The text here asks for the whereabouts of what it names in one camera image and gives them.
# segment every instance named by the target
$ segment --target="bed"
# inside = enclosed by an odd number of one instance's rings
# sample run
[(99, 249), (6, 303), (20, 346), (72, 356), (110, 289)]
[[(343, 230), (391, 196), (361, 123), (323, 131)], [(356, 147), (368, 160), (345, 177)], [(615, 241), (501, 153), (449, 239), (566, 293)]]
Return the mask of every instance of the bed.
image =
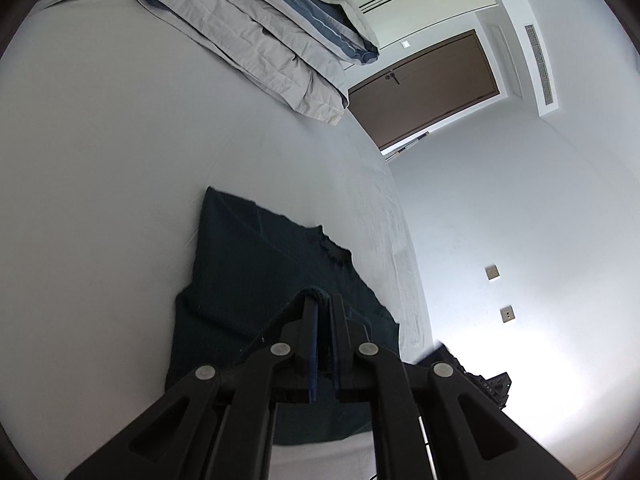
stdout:
[[(400, 324), (402, 358), (431, 347), (393, 179), (348, 111), (293, 112), (135, 0), (68, 0), (2, 57), (0, 117), (0, 420), (40, 480), (163, 393), (207, 186), (322, 224)], [(373, 473), (366, 433), (276, 447), (270, 478)]]

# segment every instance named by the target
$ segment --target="silver screw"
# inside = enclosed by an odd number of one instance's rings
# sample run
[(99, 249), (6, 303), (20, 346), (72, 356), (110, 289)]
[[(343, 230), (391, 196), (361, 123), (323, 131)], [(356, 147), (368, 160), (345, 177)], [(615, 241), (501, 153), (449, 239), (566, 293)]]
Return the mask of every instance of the silver screw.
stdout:
[(433, 373), (438, 377), (451, 377), (453, 375), (453, 368), (446, 363), (438, 363), (433, 367)]
[(375, 343), (362, 343), (358, 346), (358, 352), (362, 355), (375, 355), (378, 353), (378, 345)]
[(196, 377), (201, 381), (208, 381), (209, 379), (213, 379), (215, 375), (216, 369), (211, 365), (204, 365), (196, 370)]
[(276, 343), (271, 345), (271, 353), (277, 356), (285, 356), (291, 352), (291, 347), (286, 343)]

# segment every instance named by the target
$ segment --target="mattress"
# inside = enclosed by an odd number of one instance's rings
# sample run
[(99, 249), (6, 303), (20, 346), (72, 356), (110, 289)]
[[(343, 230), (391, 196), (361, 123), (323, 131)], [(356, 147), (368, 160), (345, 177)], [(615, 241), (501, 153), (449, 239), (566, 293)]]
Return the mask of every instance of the mattress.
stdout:
[[(162, 395), (207, 186), (321, 224), (400, 324), (403, 359), (431, 347), (393, 179), (350, 113), (294, 113), (135, 0), (69, 0), (0, 60), (0, 117), (0, 420), (40, 480)], [(276, 448), (270, 478), (373, 469), (363, 434)]]

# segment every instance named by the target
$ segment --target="brown door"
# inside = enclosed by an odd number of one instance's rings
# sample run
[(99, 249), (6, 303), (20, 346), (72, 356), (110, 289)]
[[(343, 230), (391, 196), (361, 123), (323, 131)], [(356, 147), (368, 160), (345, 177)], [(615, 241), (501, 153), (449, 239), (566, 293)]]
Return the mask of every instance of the brown door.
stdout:
[(349, 92), (349, 110), (383, 150), (498, 94), (484, 50), (471, 30), (354, 86)]

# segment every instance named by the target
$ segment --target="air conditioning vent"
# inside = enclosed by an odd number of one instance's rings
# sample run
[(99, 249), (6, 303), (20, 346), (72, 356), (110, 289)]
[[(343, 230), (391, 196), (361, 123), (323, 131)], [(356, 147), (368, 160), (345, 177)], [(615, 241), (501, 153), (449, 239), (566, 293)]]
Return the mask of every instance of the air conditioning vent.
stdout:
[(518, 71), (516, 70), (516, 65), (513, 62), (511, 49), (504, 37), (502, 28), (500, 25), (490, 24), (489, 30), (491, 31), (492, 38), (494, 39), (495, 48), (500, 55), (500, 58), (504, 61), (504, 71), (506, 72), (505, 78), (507, 80), (507, 85), (509, 85), (509, 90), (511, 90), (512, 94), (522, 97), (522, 86), (520, 85)]
[(540, 72), (540, 81), (542, 82), (542, 90), (545, 94), (545, 104), (550, 105), (554, 101), (554, 96), (551, 91), (551, 81), (549, 81), (549, 73), (546, 70), (545, 56), (542, 54), (540, 48), (540, 42), (538, 41), (538, 34), (536, 28), (533, 25), (525, 25), (527, 36), (533, 49), (533, 54), (536, 56), (536, 63), (538, 64), (538, 71)]

